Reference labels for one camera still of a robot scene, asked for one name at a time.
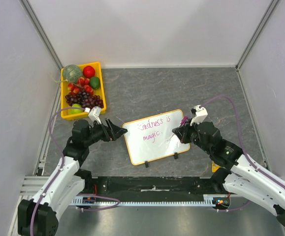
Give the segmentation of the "yellow framed whiteboard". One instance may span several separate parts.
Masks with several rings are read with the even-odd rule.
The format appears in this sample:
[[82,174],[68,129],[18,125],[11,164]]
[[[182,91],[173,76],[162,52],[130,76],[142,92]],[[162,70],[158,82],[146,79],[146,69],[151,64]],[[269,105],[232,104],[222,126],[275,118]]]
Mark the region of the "yellow framed whiteboard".
[[172,129],[178,127],[183,118],[182,110],[176,109],[124,123],[131,164],[142,165],[188,151],[190,145],[182,144],[172,133]]

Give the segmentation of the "pink capped whiteboard marker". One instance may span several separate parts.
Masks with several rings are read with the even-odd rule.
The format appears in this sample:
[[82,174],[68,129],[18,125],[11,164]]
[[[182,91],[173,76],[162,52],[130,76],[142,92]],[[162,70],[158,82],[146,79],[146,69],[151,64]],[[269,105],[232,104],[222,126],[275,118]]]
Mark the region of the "pink capped whiteboard marker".
[[187,122],[188,119],[189,119],[188,117],[184,117],[180,122],[180,126],[183,126]]

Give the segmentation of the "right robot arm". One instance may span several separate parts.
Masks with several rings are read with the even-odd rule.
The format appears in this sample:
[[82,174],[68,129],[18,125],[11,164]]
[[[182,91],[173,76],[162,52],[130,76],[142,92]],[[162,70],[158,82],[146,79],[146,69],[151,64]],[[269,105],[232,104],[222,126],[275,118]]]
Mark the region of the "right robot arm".
[[173,134],[183,144],[193,143],[209,154],[220,168],[210,181],[211,190],[240,195],[272,213],[285,227],[285,181],[258,164],[241,147],[227,141],[212,122],[185,123]]

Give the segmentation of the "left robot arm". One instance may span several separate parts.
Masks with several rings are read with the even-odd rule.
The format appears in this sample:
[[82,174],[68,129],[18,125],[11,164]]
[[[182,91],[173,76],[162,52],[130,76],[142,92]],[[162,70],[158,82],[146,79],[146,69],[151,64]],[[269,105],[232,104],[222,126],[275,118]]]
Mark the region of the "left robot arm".
[[18,234],[21,236],[54,236],[59,221],[72,200],[81,192],[92,190],[92,174],[81,169],[89,147],[98,141],[115,141],[127,133],[107,119],[90,125],[81,119],[74,123],[62,156],[46,183],[30,199],[21,200],[17,209]]

